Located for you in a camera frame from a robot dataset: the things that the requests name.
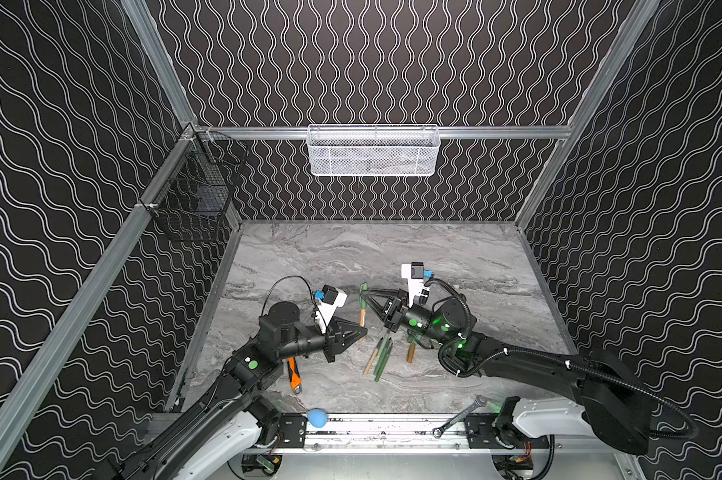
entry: blue ball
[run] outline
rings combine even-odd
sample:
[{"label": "blue ball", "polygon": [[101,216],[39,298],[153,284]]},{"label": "blue ball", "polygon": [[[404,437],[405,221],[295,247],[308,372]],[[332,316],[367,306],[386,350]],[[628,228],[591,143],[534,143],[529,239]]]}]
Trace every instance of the blue ball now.
[{"label": "blue ball", "polygon": [[308,421],[310,422],[310,425],[316,428],[321,428],[327,424],[327,420],[329,420],[329,417],[324,410],[319,408],[308,410]]}]

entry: white mesh basket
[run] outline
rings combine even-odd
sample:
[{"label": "white mesh basket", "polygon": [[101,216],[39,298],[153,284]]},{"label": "white mesh basket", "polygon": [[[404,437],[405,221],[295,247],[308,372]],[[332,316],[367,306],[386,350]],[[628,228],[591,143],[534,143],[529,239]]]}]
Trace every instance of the white mesh basket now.
[{"label": "white mesh basket", "polygon": [[310,125],[310,172],[320,177],[429,177],[441,139],[435,125]]}]

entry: black wire basket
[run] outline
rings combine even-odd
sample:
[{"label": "black wire basket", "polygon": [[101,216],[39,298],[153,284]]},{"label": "black wire basket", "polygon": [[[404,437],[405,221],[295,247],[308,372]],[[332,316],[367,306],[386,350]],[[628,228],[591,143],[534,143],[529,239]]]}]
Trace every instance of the black wire basket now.
[{"label": "black wire basket", "polygon": [[196,140],[161,188],[158,203],[146,207],[170,240],[225,241],[231,232],[226,213],[233,178],[248,151],[236,140],[218,142],[198,136]]}]

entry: wrench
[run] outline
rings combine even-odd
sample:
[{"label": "wrench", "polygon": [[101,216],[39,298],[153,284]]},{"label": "wrench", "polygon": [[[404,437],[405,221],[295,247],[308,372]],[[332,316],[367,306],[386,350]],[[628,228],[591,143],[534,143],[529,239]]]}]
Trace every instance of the wrench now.
[{"label": "wrench", "polygon": [[449,427],[453,426],[457,422],[462,422],[462,420],[464,420],[465,417],[467,417],[473,410],[479,407],[485,407],[488,402],[489,399],[484,397],[483,395],[475,396],[475,400],[473,400],[473,403],[468,405],[468,407],[462,410],[462,412],[450,418],[449,421],[443,424],[441,427],[433,428],[433,430],[430,431],[430,434],[436,438],[441,438],[441,436]]}]

